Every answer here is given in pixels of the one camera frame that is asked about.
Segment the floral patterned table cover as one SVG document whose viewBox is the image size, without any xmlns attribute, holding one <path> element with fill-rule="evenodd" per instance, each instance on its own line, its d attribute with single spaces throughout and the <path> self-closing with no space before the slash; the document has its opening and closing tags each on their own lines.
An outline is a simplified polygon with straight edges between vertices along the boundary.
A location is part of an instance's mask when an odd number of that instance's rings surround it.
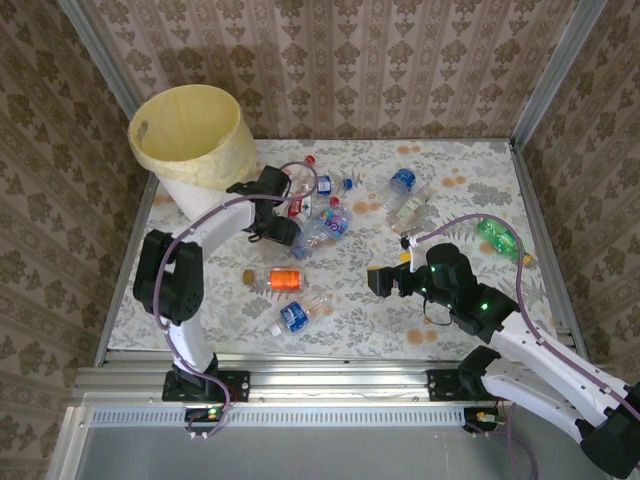
<svg viewBox="0 0 640 480">
<path fill-rule="evenodd" d="M 366 283 L 370 267 L 400 261 L 398 235 L 387 224 L 384 187 L 400 168 L 412 169 L 418 187 L 435 190 L 421 219 L 421 233 L 444 229 L 471 261 L 478 279 L 512 298 L 522 297 L 534 323 L 556 334 L 538 262 L 523 271 L 497 253 L 476 229 L 489 213 L 508 221 L 528 253 L 536 250 L 507 140 L 261 140 L 259 165 L 316 160 L 323 175 L 350 177 L 343 203 L 352 223 L 338 241 L 314 249 L 300 262 L 308 285 L 331 298 L 331 314 L 301 331 L 274 337 L 268 327 L 294 300 L 291 293 L 259 293 L 242 283 L 250 267 L 291 267 L 291 251 L 238 234 L 206 261 L 204 299 L 198 311 L 206 342 L 218 354 L 292 354 L 385 359 L 460 360 L 477 339 L 452 324 L 447 311 L 413 295 L 386 299 Z"/>
</svg>

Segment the crushed bottle purple blue label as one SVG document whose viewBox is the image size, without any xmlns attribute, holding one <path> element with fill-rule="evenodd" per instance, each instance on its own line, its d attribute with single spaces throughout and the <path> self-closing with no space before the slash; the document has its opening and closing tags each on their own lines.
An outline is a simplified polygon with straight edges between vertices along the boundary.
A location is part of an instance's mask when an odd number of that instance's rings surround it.
<svg viewBox="0 0 640 480">
<path fill-rule="evenodd" d="M 344 206 L 326 207 L 306 222 L 292 246 L 292 253 L 298 259 L 310 255 L 314 249 L 330 241 L 340 240 L 349 230 L 352 213 Z"/>
</svg>

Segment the aluminium side rail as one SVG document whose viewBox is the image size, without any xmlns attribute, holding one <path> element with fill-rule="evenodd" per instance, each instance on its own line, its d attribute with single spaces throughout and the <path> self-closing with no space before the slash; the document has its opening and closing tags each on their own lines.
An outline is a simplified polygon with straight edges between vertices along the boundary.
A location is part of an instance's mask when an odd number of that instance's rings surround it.
<svg viewBox="0 0 640 480">
<path fill-rule="evenodd" d="M 93 362 L 94 367 L 101 367 L 104 364 L 106 354 L 108 352 L 109 339 L 117 319 L 117 314 L 126 290 L 134 260 L 136 259 L 138 246 L 144 233 L 144 228 L 152 208 L 157 187 L 157 178 L 153 174 L 149 174 L 131 230 L 130 239 L 122 261 L 114 293 L 105 317 L 103 331 Z"/>
<path fill-rule="evenodd" d="M 554 315 L 556 323 L 558 324 L 556 331 L 562 340 L 569 342 L 569 345 L 573 347 L 580 357 L 589 360 L 589 354 L 562 277 L 561 269 L 525 160 L 520 150 L 512 141 L 509 141 L 508 145 L 531 227 L 532 237 L 536 247 L 536 258 L 538 259 L 546 286 L 551 313 Z"/>
</svg>

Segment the red label bottle red cap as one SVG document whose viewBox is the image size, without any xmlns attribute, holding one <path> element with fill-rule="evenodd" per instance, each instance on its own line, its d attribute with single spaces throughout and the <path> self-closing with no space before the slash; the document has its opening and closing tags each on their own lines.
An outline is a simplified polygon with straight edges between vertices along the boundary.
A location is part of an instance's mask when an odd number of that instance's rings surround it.
<svg viewBox="0 0 640 480">
<path fill-rule="evenodd" d="M 310 216 L 318 214 L 325 208 L 333 208 L 340 204 L 340 199 L 335 196 L 312 195 L 301 200 L 292 201 L 287 209 L 289 218 Z"/>
</svg>

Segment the bottle green white label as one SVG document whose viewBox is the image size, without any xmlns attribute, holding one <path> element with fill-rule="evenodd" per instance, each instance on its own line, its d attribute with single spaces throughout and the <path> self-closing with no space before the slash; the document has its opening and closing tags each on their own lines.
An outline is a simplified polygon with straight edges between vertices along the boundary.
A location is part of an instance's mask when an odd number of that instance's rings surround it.
<svg viewBox="0 0 640 480">
<path fill-rule="evenodd" d="M 432 187 L 425 185 L 403 197 L 387 216 L 390 229 L 400 234 L 414 228 L 434 193 L 435 190 Z"/>
</svg>

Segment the black connector box green light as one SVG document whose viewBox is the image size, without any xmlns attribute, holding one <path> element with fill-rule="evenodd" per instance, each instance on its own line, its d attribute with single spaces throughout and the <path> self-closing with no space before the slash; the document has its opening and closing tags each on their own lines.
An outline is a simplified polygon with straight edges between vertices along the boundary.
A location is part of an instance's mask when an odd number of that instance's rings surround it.
<svg viewBox="0 0 640 480">
<path fill-rule="evenodd" d="M 217 423 L 222 419 L 225 409 L 222 406 L 204 406 L 186 408 L 184 421 L 187 424 Z"/>
</svg>

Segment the aluminium front frame rail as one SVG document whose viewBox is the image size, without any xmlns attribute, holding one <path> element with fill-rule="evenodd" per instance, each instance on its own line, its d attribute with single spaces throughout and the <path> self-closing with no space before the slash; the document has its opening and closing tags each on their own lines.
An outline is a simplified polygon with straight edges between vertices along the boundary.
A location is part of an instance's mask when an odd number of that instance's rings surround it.
<svg viewBox="0 0 640 480">
<path fill-rule="evenodd" d="M 429 402 L 427 372 L 454 369 L 452 361 L 343 359 L 329 357 L 220 354 L 222 370 L 250 373 L 251 406 L 382 406 Z M 167 351 L 109 351 L 96 367 L 78 371 L 74 405 L 157 406 Z"/>
</svg>

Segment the aluminium corner post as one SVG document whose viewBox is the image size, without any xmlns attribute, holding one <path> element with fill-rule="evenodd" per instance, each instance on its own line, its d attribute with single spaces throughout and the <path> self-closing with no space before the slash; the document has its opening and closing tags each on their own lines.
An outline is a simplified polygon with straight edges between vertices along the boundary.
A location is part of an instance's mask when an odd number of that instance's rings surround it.
<svg viewBox="0 0 640 480">
<path fill-rule="evenodd" d="M 522 150 L 533 136 L 608 0 L 579 0 L 510 137 Z"/>
<path fill-rule="evenodd" d="M 127 118 L 131 119 L 141 102 L 134 92 L 133 84 L 126 79 L 124 70 L 117 65 L 115 53 L 109 46 L 107 36 L 90 18 L 89 9 L 82 5 L 81 0 L 58 1 L 119 106 Z"/>
</svg>

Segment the orange label bottle brown cap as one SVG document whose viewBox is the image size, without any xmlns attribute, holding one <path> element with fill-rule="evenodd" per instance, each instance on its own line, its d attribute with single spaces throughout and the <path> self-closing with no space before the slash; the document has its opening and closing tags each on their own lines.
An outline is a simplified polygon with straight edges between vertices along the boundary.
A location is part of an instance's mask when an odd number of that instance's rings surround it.
<svg viewBox="0 0 640 480">
<path fill-rule="evenodd" d="M 302 270 L 291 267 L 247 268 L 242 273 L 242 283 L 259 293 L 292 293 L 305 289 Z"/>
</svg>

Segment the squat blue label bottle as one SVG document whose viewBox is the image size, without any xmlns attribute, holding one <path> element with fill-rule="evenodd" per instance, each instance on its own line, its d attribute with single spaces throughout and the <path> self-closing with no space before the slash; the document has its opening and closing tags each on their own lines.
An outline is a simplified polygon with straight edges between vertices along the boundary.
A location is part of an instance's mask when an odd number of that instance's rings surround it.
<svg viewBox="0 0 640 480">
<path fill-rule="evenodd" d="M 415 182 L 416 174 L 412 169 L 398 169 L 387 182 L 388 197 L 396 199 L 410 194 Z"/>
</svg>

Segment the grey metal base panel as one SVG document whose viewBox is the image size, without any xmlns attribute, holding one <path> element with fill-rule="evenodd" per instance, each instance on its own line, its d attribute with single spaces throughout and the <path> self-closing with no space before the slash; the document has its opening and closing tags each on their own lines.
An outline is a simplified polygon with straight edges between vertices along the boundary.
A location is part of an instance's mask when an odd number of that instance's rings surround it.
<svg viewBox="0 0 640 480">
<path fill-rule="evenodd" d="M 46 480 L 613 480 L 550 424 L 519 412 L 514 433 L 462 426 L 94 428 L 70 408 Z"/>
</svg>

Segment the blue label bottle white cap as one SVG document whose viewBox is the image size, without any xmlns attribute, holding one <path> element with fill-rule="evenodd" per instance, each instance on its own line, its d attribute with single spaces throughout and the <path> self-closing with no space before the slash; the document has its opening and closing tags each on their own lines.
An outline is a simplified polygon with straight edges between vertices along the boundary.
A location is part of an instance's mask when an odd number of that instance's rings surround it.
<svg viewBox="0 0 640 480">
<path fill-rule="evenodd" d="M 332 303 L 328 297 L 310 292 L 283 307 L 276 321 L 268 327 L 268 331 L 274 337 L 284 333 L 296 333 L 310 322 L 330 315 L 331 311 Z"/>
</svg>

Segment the black connector box yellow plug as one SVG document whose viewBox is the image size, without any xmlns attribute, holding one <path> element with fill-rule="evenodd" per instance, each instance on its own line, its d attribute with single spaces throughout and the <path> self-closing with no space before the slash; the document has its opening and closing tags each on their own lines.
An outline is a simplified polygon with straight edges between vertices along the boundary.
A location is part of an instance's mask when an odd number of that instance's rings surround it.
<svg viewBox="0 0 640 480">
<path fill-rule="evenodd" d="M 505 426 L 507 418 L 496 407 L 467 407 L 464 409 L 464 425 L 468 433 L 489 433 Z"/>
</svg>

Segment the large green bottle yellow cap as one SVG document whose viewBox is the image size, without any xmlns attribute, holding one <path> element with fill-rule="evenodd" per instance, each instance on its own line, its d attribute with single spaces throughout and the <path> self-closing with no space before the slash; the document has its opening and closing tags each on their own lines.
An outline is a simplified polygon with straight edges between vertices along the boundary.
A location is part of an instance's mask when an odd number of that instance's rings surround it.
<svg viewBox="0 0 640 480">
<path fill-rule="evenodd" d="M 515 236 L 500 222 L 484 218 L 477 224 L 477 231 L 498 253 L 518 261 L 520 253 Z"/>
</svg>

